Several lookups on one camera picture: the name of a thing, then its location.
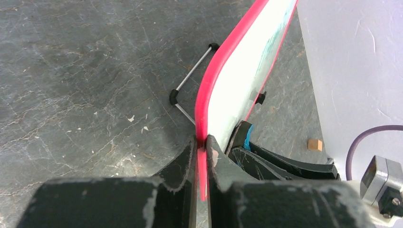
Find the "pink framed whiteboard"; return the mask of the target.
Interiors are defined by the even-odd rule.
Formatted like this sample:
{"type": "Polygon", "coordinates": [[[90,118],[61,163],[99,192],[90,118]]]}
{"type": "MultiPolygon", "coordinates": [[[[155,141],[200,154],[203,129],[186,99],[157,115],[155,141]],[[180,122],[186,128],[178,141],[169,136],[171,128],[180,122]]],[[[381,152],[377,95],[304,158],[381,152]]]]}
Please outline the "pink framed whiteboard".
{"type": "Polygon", "coordinates": [[[208,197],[207,137],[225,150],[235,126],[250,115],[274,66],[295,12],[295,0],[257,0],[213,52],[196,97],[194,117],[201,200],[208,197]]]}

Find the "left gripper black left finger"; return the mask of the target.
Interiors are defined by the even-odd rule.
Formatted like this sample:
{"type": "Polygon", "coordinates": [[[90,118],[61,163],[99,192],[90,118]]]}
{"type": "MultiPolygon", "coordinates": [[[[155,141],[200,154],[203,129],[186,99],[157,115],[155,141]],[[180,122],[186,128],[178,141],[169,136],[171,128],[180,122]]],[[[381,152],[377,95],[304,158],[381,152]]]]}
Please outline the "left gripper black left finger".
{"type": "Polygon", "coordinates": [[[197,142],[150,177],[60,178],[43,183],[19,228],[193,228],[197,142]]]}

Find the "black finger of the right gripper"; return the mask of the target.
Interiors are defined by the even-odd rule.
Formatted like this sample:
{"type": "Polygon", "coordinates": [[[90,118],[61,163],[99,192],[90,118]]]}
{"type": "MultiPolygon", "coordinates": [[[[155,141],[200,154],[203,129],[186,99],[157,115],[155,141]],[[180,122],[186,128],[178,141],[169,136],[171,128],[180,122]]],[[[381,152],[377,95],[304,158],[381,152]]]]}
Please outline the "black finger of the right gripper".
{"type": "Polygon", "coordinates": [[[252,142],[249,143],[249,147],[254,154],[295,176],[312,180],[341,180],[334,164],[313,164],[296,161],[271,152],[252,142]]]}
{"type": "Polygon", "coordinates": [[[302,178],[287,172],[284,169],[266,161],[260,156],[247,151],[242,147],[231,149],[228,154],[240,168],[258,180],[301,180],[302,178]]]}

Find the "blue black whiteboard eraser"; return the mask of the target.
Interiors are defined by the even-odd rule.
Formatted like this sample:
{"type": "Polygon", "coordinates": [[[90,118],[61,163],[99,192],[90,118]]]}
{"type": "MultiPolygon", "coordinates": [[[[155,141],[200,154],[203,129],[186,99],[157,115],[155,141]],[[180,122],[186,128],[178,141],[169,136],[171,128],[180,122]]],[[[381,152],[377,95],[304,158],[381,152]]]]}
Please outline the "blue black whiteboard eraser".
{"type": "Polygon", "coordinates": [[[229,155],[232,148],[235,147],[242,147],[243,149],[250,151],[250,135],[253,131],[253,128],[253,124],[246,121],[240,121],[232,132],[225,154],[229,155]]]}

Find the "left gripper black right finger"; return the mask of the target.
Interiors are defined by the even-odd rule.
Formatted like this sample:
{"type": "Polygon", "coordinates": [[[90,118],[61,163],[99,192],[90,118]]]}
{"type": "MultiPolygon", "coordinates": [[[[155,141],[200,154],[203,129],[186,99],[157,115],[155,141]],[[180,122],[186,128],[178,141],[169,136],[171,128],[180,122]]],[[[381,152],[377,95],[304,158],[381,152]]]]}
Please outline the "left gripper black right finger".
{"type": "Polygon", "coordinates": [[[212,228],[372,228],[358,194],[338,180],[257,180],[206,139],[212,228]]]}

